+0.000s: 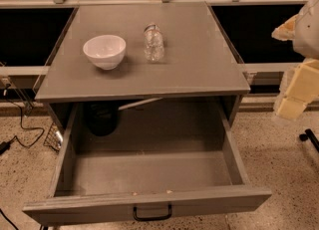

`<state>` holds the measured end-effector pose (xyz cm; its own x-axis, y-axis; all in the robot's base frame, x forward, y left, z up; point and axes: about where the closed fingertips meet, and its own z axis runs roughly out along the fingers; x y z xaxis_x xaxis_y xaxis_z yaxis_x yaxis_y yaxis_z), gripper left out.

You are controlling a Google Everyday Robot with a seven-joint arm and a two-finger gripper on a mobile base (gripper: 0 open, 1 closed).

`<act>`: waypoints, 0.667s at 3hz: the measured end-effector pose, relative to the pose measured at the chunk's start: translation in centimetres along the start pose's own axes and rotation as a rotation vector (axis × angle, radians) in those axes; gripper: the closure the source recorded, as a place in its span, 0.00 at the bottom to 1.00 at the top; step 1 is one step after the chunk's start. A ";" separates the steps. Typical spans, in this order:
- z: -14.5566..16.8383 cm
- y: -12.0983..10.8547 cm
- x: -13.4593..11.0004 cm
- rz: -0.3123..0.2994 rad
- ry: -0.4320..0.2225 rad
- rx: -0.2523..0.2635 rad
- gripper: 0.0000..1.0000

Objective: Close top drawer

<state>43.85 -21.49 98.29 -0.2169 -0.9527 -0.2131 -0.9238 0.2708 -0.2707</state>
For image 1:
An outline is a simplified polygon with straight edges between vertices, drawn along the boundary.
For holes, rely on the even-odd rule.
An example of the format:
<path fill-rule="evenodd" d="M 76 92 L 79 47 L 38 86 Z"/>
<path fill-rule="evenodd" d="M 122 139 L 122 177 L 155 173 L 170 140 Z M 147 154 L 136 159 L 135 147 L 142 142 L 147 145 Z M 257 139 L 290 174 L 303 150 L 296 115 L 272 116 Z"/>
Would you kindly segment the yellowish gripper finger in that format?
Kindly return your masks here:
<path fill-rule="evenodd" d="M 292 41 L 295 38 L 295 23 L 297 15 L 292 16 L 286 22 L 275 28 L 271 37 L 279 41 Z"/>

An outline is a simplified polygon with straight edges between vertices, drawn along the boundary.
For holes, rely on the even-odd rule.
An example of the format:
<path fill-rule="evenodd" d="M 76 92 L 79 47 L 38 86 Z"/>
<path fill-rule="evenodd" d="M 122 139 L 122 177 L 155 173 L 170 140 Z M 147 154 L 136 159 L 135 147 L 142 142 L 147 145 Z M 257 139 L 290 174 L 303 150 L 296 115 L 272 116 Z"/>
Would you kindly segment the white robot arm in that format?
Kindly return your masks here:
<path fill-rule="evenodd" d="M 304 60 L 284 73 L 274 105 L 277 118 L 295 120 L 319 97 L 319 0 L 309 0 L 298 14 L 275 28 L 271 37 L 291 41 Z"/>

